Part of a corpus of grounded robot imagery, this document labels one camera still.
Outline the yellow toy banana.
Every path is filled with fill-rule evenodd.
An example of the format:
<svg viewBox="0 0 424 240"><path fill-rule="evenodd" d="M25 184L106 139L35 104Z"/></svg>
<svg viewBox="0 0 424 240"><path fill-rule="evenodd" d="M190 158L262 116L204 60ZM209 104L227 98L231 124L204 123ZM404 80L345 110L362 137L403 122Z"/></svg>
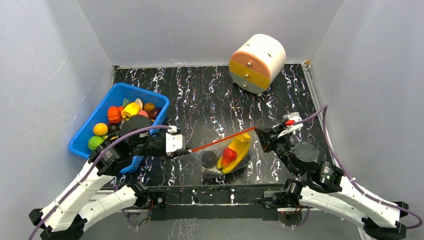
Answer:
<svg viewBox="0 0 424 240"><path fill-rule="evenodd" d="M247 160L252 138L249 133L242 133L231 138L230 143L223 148L216 167L224 175L241 169Z"/></svg>

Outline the dark eggplant toy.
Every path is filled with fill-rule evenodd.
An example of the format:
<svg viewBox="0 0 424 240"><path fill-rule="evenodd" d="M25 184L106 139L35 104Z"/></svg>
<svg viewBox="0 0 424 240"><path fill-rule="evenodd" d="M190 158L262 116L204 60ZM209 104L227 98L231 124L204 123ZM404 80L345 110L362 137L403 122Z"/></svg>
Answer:
<svg viewBox="0 0 424 240"><path fill-rule="evenodd" d="M219 157L213 151L205 151L201 156L201 164L206 169L216 169Z"/></svg>

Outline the white toy garlic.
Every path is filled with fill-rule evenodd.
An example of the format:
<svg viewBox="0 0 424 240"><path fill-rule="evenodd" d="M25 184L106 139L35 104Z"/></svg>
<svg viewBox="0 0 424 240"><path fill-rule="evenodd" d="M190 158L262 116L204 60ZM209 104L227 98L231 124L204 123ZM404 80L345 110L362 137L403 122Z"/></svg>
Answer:
<svg viewBox="0 0 424 240"><path fill-rule="evenodd" d="M214 166L212 168L202 166L201 172L202 172L203 175L207 175L207 176L211 176L211 177L219 177L219 176L224 175L224 173L220 169L218 169L216 166Z"/></svg>

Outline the clear zip bag orange zipper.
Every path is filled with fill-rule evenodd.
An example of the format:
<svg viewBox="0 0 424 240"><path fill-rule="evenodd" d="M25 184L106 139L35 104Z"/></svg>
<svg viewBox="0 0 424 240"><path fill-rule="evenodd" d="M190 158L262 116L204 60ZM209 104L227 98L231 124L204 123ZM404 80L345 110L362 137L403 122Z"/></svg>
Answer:
<svg viewBox="0 0 424 240"><path fill-rule="evenodd" d="M208 143L192 151L204 178L217 178L249 165L254 149L255 127Z"/></svg>

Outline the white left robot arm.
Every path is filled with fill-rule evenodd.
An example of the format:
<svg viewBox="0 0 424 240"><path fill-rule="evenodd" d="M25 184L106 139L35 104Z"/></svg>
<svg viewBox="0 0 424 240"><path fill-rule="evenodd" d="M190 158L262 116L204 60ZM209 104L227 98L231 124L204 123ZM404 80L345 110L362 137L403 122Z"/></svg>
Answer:
<svg viewBox="0 0 424 240"><path fill-rule="evenodd" d="M152 125L149 118L132 116L111 133L89 156L81 171L63 192L44 208L29 213L34 233L43 240L78 240L95 223L111 214L151 201L142 183L128 183L113 193L92 201L92 197L136 156L175 158L187 155L185 137L173 125Z"/></svg>

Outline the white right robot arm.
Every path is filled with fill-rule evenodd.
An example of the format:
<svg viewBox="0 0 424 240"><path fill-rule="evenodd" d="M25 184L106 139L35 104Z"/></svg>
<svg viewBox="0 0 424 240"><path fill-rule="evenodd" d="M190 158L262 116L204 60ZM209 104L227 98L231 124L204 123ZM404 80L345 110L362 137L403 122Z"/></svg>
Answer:
<svg viewBox="0 0 424 240"><path fill-rule="evenodd" d="M341 168L322 159L313 144L293 144L292 133L285 125L257 127L254 131L262 150L275 153L293 176L281 191L265 191L262 205L275 209L311 207L354 223L376 240L406 238L407 227L400 221L407 216L409 206L405 202L385 201L355 187Z"/></svg>

